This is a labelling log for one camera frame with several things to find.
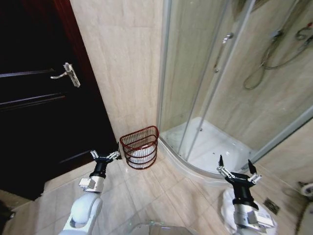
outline door lever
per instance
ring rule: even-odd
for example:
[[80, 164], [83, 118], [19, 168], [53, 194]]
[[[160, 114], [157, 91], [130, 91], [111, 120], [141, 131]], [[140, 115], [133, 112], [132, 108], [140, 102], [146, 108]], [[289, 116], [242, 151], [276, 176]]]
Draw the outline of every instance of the door lever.
[[65, 69], [65, 72], [62, 73], [61, 75], [59, 76], [51, 76], [50, 78], [51, 79], [59, 79], [61, 77], [64, 77], [66, 75], [68, 75], [70, 77], [70, 79], [72, 80], [72, 83], [75, 87], [80, 87], [80, 82], [76, 76], [76, 73], [73, 69], [73, 66], [71, 64], [69, 64], [68, 62], [66, 62], [64, 65], [64, 69]]
[[220, 47], [220, 50], [219, 50], [219, 54], [216, 58], [216, 62], [215, 62], [215, 65], [214, 65], [214, 73], [218, 73], [220, 71], [220, 69], [217, 68], [217, 65], [219, 64], [220, 62], [220, 58], [223, 54], [223, 51], [226, 47], [226, 44], [228, 42], [229, 39], [232, 39], [234, 37], [234, 34], [232, 32], [229, 32], [226, 34], [226, 36], [223, 38], [222, 40], [222, 46]]

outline marble wall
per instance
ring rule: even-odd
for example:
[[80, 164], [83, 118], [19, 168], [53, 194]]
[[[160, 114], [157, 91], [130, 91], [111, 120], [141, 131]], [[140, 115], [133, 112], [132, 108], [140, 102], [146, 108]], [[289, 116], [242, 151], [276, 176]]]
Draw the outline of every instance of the marble wall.
[[161, 131], [188, 120], [226, 1], [173, 0]]
[[156, 125], [162, 0], [71, 0], [116, 139]]
[[[252, 149], [260, 149], [313, 104], [312, 48], [280, 69], [265, 71], [264, 80], [254, 90], [243, 88], [244, 80], [259, 67], [270, 36], [280, 28], [292, 3], [269, 0], [251, 13], [206, 115], [210, 123]], [[305, 4], [304, 11], [292, 16], [270, 66], [292, 58], [304, 42], [294, 36], [313, 20], [313, 1], [299, 4]]]

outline wire basket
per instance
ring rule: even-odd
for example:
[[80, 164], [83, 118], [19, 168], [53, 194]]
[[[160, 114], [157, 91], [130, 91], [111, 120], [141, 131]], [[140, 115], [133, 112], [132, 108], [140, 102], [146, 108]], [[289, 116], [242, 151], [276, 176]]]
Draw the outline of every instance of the wire basket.
[[150, 167], [157, 159], [157, 139], [156, 126], [149, 126], [122, 136], [119, 140], [123, 146], [127, 164], [138, 170]]

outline drain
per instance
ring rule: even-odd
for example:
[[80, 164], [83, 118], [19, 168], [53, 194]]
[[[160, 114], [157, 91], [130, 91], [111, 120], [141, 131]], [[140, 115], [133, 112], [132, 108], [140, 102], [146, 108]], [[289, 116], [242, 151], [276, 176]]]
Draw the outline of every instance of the drain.
[[272, 200], [269, 198], [266, 198], [265, 202], [263, 203], [271, 212], [273, 212], [275, 215], [279, 212], [279, 206], [276, 205]]

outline dark wooden door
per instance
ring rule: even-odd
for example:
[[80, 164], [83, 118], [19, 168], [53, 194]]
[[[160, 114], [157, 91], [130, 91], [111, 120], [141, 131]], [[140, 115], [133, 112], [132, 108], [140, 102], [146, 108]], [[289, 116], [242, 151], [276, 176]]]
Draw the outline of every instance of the dark wooden door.
[[0, 33], [0, 188], [35, 199], [115, 138], [69, 0], [3, 1]]

